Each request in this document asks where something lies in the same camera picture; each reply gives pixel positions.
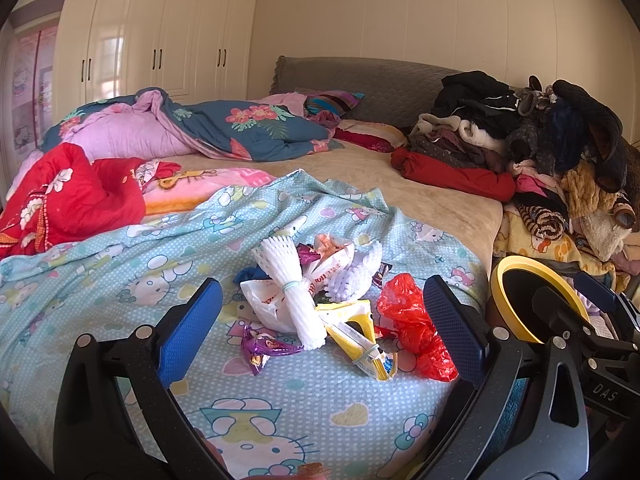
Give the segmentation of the red plastic bag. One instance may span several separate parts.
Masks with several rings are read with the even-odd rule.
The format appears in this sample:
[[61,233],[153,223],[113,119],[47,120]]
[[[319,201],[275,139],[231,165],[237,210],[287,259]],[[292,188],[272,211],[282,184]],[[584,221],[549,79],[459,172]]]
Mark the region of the red plastic bag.
[[426,312],[422,289],[408,273],[401,273],[382,288],[376,310],[390,325],[381,327],[385,336],[393,336],[408,366],[405,370],[436,382],[453,382],[457,367]]

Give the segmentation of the purple snack wrapper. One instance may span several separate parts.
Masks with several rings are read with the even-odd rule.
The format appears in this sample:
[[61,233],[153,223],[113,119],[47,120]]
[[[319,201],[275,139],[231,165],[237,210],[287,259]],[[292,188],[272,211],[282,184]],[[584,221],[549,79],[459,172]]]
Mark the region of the purple snack wrapper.
[[299,344],[288,344],[264,330],[254,330],[250,326],[243,328],[240,348],[242,357],[254,376],[260,374],[271,358],[295,356],[304,351]]

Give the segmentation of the white red-printed plastic bag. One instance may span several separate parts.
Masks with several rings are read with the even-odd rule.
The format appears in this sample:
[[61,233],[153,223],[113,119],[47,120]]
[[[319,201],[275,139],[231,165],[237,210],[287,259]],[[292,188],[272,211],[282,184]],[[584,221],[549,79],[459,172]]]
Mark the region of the white red-printed plastic bag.
[[[337,243],[333,238],[326,236],[317,236],[314,246],[307,250],[319,256],[311,262],[301,262],[299,247],[296,246],[296,249],[302,267],[303,280],[309,285],[312,298],[320,292],[326,294],[328,278],[349,266],[355,255],[355,247],[352,243]],[[288,315],[283,292],[271,278],[243,282],[240,284],[240,289],[262,325],[280,333],[297,335]]]

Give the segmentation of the white foam net bundle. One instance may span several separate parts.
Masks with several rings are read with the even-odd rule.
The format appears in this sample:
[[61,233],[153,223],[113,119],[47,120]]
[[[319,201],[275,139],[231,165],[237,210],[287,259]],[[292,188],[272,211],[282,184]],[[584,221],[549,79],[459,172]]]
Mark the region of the white foam net bundle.
[[265,238],[252,250],[258,266],[283,292],[288,315],[305,350],[316,350],[326,343],[326,329],[314,308],[309,285],[303,280],[302,267],[291,237]]

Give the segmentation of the yellow rimmed black trash bin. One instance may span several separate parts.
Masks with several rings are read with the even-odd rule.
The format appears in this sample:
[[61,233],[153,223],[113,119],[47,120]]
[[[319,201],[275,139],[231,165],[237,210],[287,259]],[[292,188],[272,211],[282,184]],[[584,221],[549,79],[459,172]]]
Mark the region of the yellow rimmed black trash bin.
[[530,344],[562,336],[571,322],[591,327],[574,289],[548,266],[524,256],[507,256],[495,264],[485,318]]

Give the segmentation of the blue plastic scrap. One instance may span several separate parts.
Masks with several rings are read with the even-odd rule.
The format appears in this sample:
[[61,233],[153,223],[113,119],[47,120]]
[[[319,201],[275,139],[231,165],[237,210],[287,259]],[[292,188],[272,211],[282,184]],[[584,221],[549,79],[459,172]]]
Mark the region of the blue plastic scrap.
[[241,284],[246,281],[268,280],[269,275],[260,266],[248,266],[242,269],[233,279],[234,284]]

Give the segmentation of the pile of mixed clothes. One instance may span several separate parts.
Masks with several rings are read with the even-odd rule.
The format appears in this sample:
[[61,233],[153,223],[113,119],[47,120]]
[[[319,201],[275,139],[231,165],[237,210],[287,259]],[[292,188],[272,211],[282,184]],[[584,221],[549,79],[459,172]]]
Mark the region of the pile of mixed clothes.
[[620,118],[577,84],[530,77],[514,88],[479,70],[454,73],[402,148],[513,177],[496,259],[585,271],[616,292],[636,273],[627,247],[639,234],[639,152]]

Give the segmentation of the beige bed sheet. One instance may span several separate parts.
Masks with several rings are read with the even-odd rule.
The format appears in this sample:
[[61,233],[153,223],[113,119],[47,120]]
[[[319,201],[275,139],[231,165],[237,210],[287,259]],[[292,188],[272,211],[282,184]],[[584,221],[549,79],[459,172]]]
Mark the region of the beige bed sheet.
[[390,166],[390,155],[348,144],[330,152],[306,155],[284,162],[240,162],[210,159],[201,154],[171,159],[185,170],[248,167],[283,177],[303,169],[324,182],[345,182],[361,192],[379,188],[387,205],[398,207],[406,216],[457,237],[472,250],[486,269],[491,267],[492,248],[502,221],[502,205],[496,200],[438,188],[401,177]]

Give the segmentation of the pink cartoon blanket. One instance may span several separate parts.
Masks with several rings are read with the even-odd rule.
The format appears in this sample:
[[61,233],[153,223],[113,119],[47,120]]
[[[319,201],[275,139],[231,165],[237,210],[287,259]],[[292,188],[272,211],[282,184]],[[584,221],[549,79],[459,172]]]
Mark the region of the pink cartoon blanket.
[[246,195],[253,188],[270,184],[271,174],[259,169],[220,168],[185,170],[176,162],[150,160],[136,170],[142,188],[147,216],[185,212],[209,200],[215,193],[232,186],[224,199],[227,205],[234,196]]

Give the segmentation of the red folded garment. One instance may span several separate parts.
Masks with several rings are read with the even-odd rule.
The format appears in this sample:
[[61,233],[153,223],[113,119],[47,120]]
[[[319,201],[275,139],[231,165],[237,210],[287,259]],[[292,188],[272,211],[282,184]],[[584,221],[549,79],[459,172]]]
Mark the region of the red folded garment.
[[483,168],[454,168],[436,158],[396,148],[390,154],[390,164],[405,179],[450,188],[472,195],[508,202],[515,194],[515,181],[508,172],[496,174]]

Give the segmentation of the red floral quilt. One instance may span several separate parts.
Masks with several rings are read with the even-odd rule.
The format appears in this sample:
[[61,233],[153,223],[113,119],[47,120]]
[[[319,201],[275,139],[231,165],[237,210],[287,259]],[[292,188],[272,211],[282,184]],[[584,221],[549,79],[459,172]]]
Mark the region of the red floral quilt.
[[92,162],[78,145],[63,143],[30,168],[1,214],[1,257],[32,256],[139,223],[143,191],[171,177],[175,162],[104,158]]

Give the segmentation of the blue and pink floral quilt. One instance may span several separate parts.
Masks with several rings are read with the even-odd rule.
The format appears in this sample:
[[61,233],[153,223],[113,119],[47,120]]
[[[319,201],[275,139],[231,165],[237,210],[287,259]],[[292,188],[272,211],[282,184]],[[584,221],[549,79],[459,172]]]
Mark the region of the blue and pink floral quilt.
[[165,158],[200,153],[212,159],[280,162],[339,148],[340,120],[305,116],[305,97],[285,104],[213,100],[173,101],[161,88],[87,103],[44,134],[38,150],[62,143],[80,146],[88,158]]

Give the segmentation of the grey quilted headboard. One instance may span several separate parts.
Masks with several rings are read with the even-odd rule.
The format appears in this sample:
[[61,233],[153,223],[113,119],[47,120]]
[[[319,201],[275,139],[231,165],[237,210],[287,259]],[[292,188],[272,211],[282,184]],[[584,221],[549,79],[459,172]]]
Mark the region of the grey quilted headboard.
[[442,78],[454,73],[451,68],[382,58],[282,55],[274,68],[270,92],[361,93],[363,99],[346,114],[348,118],[410,129],[420,114],[431,110],[442,90]]

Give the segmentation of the striped colourful pillow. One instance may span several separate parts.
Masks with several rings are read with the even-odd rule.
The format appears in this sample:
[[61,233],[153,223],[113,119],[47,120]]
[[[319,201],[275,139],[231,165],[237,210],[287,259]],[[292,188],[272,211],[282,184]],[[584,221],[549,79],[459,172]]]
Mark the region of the striped colourful pillow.
[[344,117],[354,110],[365,96],[362,92],[345,90],[311,91],[306,94],[304,107],[308,116],[329,112],[337,117]]

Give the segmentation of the Hello Kitty sliding door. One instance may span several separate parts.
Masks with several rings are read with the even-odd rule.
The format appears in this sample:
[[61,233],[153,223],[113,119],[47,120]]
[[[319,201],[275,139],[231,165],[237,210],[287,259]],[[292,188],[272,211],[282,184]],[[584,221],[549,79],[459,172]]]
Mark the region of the Hello Kitty sliding door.
[[58,26],[17,39],[11,79],[14,152],[24,159],[53,125],[53,61]]

